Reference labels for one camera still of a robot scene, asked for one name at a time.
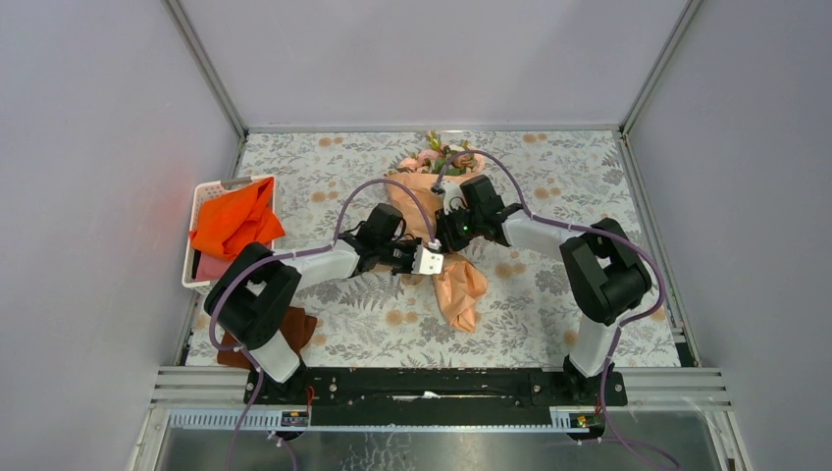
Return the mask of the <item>tan satin ribbon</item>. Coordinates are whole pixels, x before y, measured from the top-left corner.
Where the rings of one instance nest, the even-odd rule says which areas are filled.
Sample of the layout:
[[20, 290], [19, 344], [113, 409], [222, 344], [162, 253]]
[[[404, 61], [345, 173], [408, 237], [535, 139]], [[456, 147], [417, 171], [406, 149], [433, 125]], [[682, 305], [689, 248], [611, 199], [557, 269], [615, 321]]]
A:
[[[441, 271], [448, 270], [451, 266], [467, 261], [467, 258], [460, 254], [450, 254], [446, 255], [443, 258], [442, 268]], [[373, 274], [382, 274], [382, 275], [390, 275], [394, 278], [398, 278], [403, 285], [406, 286], [417, 286], [421, 284], [425, 279], [430, 281], [433, 275], [413, 275], [413, 274], [394, 274], [390, 267], [378, 265], [376, 268], [371, 270]]]

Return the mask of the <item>beige kraft wrapping paper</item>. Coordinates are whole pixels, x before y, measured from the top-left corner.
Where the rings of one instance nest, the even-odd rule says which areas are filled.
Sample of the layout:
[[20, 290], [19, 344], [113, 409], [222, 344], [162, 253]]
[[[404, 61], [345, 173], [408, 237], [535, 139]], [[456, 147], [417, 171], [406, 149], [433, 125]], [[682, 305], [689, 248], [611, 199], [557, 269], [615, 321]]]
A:
[[[424, 150], [415, 157], [406, 157], [386, 174], [392, 181], [406, 186], [413, 192], [431, 222], [442, 208], [441, 198], [430, 191], [437, 174], [435, 167], [440, 155]], [[428, 228], [420, 210], [410, 196], [400, 187], [387, 184], [391, 204], [399, 210], [406, 223], [406, 232], [423, 240], [429, 238]], [[462, 255], [446, 255], [442, 270], [433, 276], [435, 293], [442, 315], [449, 326], [457, 331], [473, 333], [477, 324], [477, 303], [488, 290], [488, 281], [473, 263]]]

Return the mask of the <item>pink fake flower bouquet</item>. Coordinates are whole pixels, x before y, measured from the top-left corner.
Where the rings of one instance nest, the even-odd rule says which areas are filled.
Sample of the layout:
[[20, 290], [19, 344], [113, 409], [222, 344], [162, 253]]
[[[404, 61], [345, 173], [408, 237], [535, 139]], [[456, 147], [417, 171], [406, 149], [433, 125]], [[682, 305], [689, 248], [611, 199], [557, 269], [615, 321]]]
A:
[[407, 154], [395, 167], [396, 173], [438, 174], [451, 161], [446, 176], [463, 176], [482, 172], [486, 158], [473, 153], [476, 147], [468, 139], [445, 140], [437, 131], [427, 133], [428, 146]]

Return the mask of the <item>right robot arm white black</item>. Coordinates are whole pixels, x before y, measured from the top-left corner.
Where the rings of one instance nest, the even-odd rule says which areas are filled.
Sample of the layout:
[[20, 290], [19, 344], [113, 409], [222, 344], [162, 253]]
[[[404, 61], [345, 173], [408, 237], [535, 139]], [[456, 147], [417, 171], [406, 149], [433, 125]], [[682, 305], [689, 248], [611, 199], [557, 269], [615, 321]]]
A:
[[442, 201], [435, 213], [442, 249], [456, 252], [481, 237], [563, 263], [582, 318], [562, 388], [572, 402], [590, 402], [601, 391], [599, 375], [621, 316], [637, 308], [652, 287], [636, 245], [619, 222], [603, 218], [584, 227], [547, 220], [520, 203], [505, 204], [486, 176], [463, 183], [442, 181], [431, 191]]

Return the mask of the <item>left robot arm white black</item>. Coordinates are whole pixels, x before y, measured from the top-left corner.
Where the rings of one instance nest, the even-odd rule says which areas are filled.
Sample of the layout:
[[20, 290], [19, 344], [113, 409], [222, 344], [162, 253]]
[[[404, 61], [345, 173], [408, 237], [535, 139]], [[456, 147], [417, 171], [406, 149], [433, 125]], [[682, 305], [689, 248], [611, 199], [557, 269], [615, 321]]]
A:
[[356, 228], [329, 245], [295, 252], [273, 251], [260, 242], [246, 245], [207, 294], [204, 309], [212, 326], [231, 335], [254, 368], [267, 379], [267, 391], [282, 403], [301, 397], [300, 355], [281, 333], [297, 291], [347, 280], [379, 266], [411, 274], [423, 240], [401, 232], [401, 213], [378, 204]]

